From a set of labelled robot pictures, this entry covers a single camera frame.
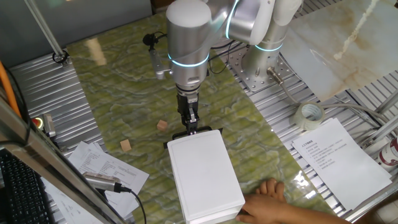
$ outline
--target tape roll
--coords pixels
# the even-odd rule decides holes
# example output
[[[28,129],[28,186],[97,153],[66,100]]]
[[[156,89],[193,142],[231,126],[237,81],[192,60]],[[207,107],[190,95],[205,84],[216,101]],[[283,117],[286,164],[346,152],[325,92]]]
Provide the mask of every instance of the tape roll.
[[[302,103],[293,116],[293,122],[304,130],[314,130],[325,119],[325,111],[318,103]]]

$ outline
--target black cable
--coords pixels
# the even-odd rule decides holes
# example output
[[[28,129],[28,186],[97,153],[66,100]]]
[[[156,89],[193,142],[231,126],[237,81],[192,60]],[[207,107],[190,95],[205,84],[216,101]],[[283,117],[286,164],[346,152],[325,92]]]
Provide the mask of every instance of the black cable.
[[[224,44],[222,46],[219,47],[212,47],[210,49],[216,50],[216,49],[223,49],[224,47],[227,47],[228,45],[231,45],[233,42],[235,42],[235,40],[232,40],[231,42],[229,42],[228,44]]]
[[[227,67],[227,65],[228,65],[228,62],[229,62],[229,52],[231,51],[232,43],[233,43],[233,41],[231,41],[231,42],[229,43],[229,47],[228,47],[228,50],[227,50],[227,51],[228,51],[228,54],[227,54],[225,66],[224,66],[224,68],[223,68],[221,71],[219,71],[219,72],[214,72],[213,69],[211,68],[211,61],[210,61],[210,60],[208,61],[208,63],[209,63],[209,69],[210,69],[210,71],[211,71],[213,74],[218,75],[218,74],[220,74],[221,72],[223,72],[223,71],[226,69],[226,67]]]
[[[239,47],[241,44],[243,44],[243,43],[238,43],[238,44],[236,44],[233,48],[229,49],[228,51],[224,51],[223,53],[220,53],[220,54],[218,54],[218,55],[215,55],[214,57],[210,58],[209,61],[211,61],[211,60],[213,60],[213,59],[215,59],[215,58],[217,58],[217,57],[220,57],[220,56],[222,56],[222,55],[224,55],[224,54],[228,54],[230,51],[232,51],[232,50],[234,50],[235,48]]]
[[[156,31],[156,32],[154,32],[153,34],[162,34],[162,35],[165,35],[162,31]]]
[[[29,140],[29,136],[30,136],[30,122],[31,122],[30,116],[29,116],[29,112],[28,112],[28,109],[27,109],[27,104],[26,104],[24,96],[22,95],[21,88],[19,87],[18,82],[15,79],[15,76],[12,74],[12,72],[6,66],[4,66],[4,68],[6,69],[6,71],[9,74],[9,76],[14,81],[15,86],[17,87],[17,90],[18,90],[18,93],[19,93],[19,97],[20,97],[20,99],[22,101],[22,104],[23,104],[22,105],[23,108],[19,108],[19,109],[24,112],[24,120],[26,122],[27,127],[26,127],[25,139],[24,139],[25,143],[21,143],[21,142],[17,142],[17,141],[1,141],[0,142],[0,146],[6,145],[6,144],[13,144],[13,145],[17,145],[19,147],[25,147],[28,144],[28,140]]]
[[[122,192],[130,192],[136,197],[136,199],[137,199],[137,201],[139,203],[139,206],[142,209],[142,214],[144,215],[144,223],[147,224],[147,215],[145,214],[144,206],[142,205],[142,202],[139,199],[138,195],[136,193],[134,193],[130,188],[127,188],[127,187],[121,187],[121,191]]]
[[[163,38],[163,37],[167,37],[167,34],[162,34],[162,35],[156,37],[156,39],[157,39],[157,40],[160,40],[160,39]]]

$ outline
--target gray cable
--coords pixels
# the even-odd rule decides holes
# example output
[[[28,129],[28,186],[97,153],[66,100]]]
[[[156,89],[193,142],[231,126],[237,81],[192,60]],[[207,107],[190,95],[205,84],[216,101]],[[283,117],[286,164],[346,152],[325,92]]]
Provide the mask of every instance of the gray cable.
[[[285,86],[285,83],[280,84],[280,87],[282,87],[282,89],[285,91],[286,95],[287,95],[296,105],[297,105],[297,104],[300,104],[300,102],[297,101],[297,100],[289,93],[288,89],[287,89],[286,86]],[[373,116],[375,116],[375,117],[381,119],[384,123],[387,123],[387,122],[388,122],[388,119],[385,118],[385,117],[383,117],[383,115],[381,115],[381,114],[379,114],[379,113],[377,113],[377,112],[375,112],[375,111],[373,111],[373,110],[370,110],[369,108],[366,108],[366,107],[363,107],[363,106],[360,106],[360,105],[355,105],[355,104],[352,104],[352,103],[335,103],[335,104],[330,104],[330,105],[322,105],[322,107],[323,107],[323,108],[348,107],[348,108],[354,108],[354,109],[358,109],[358,110],[363,110],[363,111],[366,111],[366,112],[368,112],[369,114],[371,114],[371,115],[373,115]],[[396,129],[394,130],[394,133],[398,136],[398,128],[396,128]]]
[[[298,102],[287,90],[285,83],[281,83],[280,87],[282,87],[282,89],[285,91],[286,95],[295,103],[295,104],[300,104],[300,102]]]
[[[380,118],[383,122],[387,123],[388,120],[383,117],[381,114],[374,112],[373,110],[370,110],[369,108],[363,107],[363,106],[359,106],[359,105],[355,105],[352,103],[336,103],[336,104],[331,104],[331,105],[322,105],[323,108],[333,108],[333,107],[350,107],[350,108],[355,108],[355,109],[359,109],[359,110],[363,110],[366,111],[368,113],[370,113],[371,115],[374,115],[378,118]]]

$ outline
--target hand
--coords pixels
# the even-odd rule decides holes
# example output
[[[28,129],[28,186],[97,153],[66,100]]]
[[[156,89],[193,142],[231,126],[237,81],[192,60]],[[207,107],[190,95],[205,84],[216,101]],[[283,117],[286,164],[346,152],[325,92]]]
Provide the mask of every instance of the hand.
[[[285,185],[277,183],[274,178],[263,182],[256,194],[245,195],[246,203],[243,210],[247,215],[238,215],[237,221],[252,224],[277,224],[280,223],[280,214],[286,205],[284,197]]]

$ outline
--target orange pole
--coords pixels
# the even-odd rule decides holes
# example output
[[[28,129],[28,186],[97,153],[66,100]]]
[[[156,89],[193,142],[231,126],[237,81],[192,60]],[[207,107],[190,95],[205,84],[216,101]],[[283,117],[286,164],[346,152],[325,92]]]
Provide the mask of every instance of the orange pole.
[[[17,100],[16,100],[15,94],[14,94],[14,90],[12,90],[10,79],[8,79],[6,69],[4,69],[4,66],[2,65],[1,61],[0,61],[0,79],[2,81],[4,90],[6,91],[6,94],[8,97],[8,103],[10,104],[10,107],[14,110],[14,112],[20,118],[22,118],[21,113],[19,112]]]

